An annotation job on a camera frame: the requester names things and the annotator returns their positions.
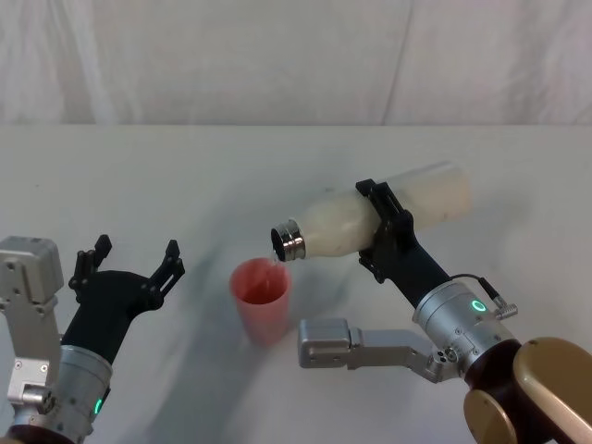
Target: tabletop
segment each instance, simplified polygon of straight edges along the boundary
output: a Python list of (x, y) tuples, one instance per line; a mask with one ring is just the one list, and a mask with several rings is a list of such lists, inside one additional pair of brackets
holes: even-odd
[[(228, 276), (268, 256), (271, 227), (328, 191), (450, 160), (468, 174), (474, 208), (420, 232), (424, 247), (517, 303), (505, 324), (519, 340), (592, 350), (591, 141), (582, 127), (3, 127), (0, 238), (54, 240), (66, 279), (102, 233), (114, 244), (103, 268), (144, 275), (179, 241), (187, 274), (132, 324), (90, 444), (470, 443), (461, 380), (298, 366), (301, 318), (419, 331), (355, 254), (290, 263), (292, 329), (269, 349), (245, 337)], [(77, 304), (69, 289), (58, 299), (63, 331)], [(12, 359), (2, 321), (0, 387)], [(6, 400), (0, 415), (4, 430)]]

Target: pink cup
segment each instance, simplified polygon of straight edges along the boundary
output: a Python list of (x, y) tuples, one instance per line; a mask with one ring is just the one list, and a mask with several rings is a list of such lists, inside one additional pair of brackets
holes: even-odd
[(253, 342), (272, 345), (284, 335), (290, 287), (288, 269), (264, 257), (244, 262), (234, 270), (230, 291)]

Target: black cable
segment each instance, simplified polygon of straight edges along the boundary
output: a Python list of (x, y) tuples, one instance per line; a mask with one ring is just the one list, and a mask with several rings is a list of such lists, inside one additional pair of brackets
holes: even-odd
[(495, 301), (496, 298), (498, 298), (500, 296), (500, 294), (496, 291), (496, 289), (494, 289), (493, 286), (489, 282), (487, 282), (487, 279), (485, 279), (484, 277), (479, 277), (477, 275), (471, 275), (470, 273), (461, 273), (460, 275), (450, 276), (450, 278), (451, 279), (456, 279), (456, 278), (475, 279), (477, 282), (479, 282), (479, 285), (481, 285), (481, 287), (483, 288), (485, 293), (487, 293), (487, 296), (489, 296), (489, 299), (491, 299), (491, 301)]

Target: white curtain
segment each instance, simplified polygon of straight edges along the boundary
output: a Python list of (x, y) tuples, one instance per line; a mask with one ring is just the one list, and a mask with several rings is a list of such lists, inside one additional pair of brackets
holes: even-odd
[(0, 0), (0, 122), (592, 123), (592, 2)]

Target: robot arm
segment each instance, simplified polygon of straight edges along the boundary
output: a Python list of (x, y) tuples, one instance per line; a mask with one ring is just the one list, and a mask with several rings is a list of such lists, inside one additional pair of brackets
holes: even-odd
[[(514, 304), (507, 304), (483, 278), (450, 277), (419, 245), (413, 216), (387, 183), (367, 180), (356, 188), (382, 221), (372, 247), (360, 252), (360, 264), (379, 283), (394, 282), (431, 344), (412, 332), (350, 328), (344, 319), (303, 320), (301, 366), (406, 366), (434, 383), (462, 377), (470, 388), (465, 419), (480, 444), (553, 438), (592, 442), (592, 388), (587, 383), (592, 356), (561, 339), (521, 346), (500, 322), (517, 314)], [(467, 276), (479, 280), (495, 310), (455, 280)]]
[(172, 240), (151, 277), (97, 269), (111, 250), (106, 235), (79, 252), (69, 286), (80, 308), (60, 340), (53, 308), (63, 286), (56, 245), (10, 237), (0, 242), (0, 310), (15, 349), (7, 437), (25, 444), (81, 444), (109, 394), (111, 364), (133, 319), (157, 310), (184, 274)]

